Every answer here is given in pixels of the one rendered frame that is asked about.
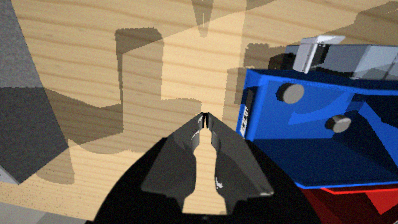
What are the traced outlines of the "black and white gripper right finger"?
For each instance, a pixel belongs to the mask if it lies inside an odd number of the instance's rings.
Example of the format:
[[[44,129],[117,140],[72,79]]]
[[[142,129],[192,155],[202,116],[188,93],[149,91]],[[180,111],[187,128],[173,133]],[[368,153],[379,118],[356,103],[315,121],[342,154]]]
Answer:
[[[238,200],[245,200],[251,216],[276,224],[322,224],[296,183],[250,139],[210,112],[205,120],[216,150],[215,188],[224,198],[227,214]]]

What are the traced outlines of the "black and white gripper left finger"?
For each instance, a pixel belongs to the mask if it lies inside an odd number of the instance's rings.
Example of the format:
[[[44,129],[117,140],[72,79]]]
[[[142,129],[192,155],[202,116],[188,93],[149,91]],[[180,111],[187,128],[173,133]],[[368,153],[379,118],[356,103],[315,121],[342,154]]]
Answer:
[[[183,213],[185,199],[196,186],[193,152],[204,122],[205,113],[201,112],[133,163],[112,187],[92,224],[129,224],[147,214],[163,212],[168,197],[177,199]]]

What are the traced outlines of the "blue bin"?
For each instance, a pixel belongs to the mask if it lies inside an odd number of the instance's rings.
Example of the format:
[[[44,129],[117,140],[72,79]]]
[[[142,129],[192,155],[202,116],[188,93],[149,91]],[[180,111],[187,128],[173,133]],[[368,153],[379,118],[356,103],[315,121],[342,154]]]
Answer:
[[[284,82],[303,97],[282,101]],[[340,133],[327,127],[336,115],[351,119]],[[398,183],[398,81],[247,69],[236,132],[303,189]]]

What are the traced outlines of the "grey metal shelf rack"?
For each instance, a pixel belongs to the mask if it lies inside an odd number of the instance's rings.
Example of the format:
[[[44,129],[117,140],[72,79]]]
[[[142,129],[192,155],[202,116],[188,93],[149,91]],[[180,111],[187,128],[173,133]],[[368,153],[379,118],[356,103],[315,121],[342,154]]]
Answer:
[[[305,74],[309,70],[349,79],[398,81],[398,45],[338,44],[345,38],[318,35],[302,38],[300,45],[287,45],[280,70]]]

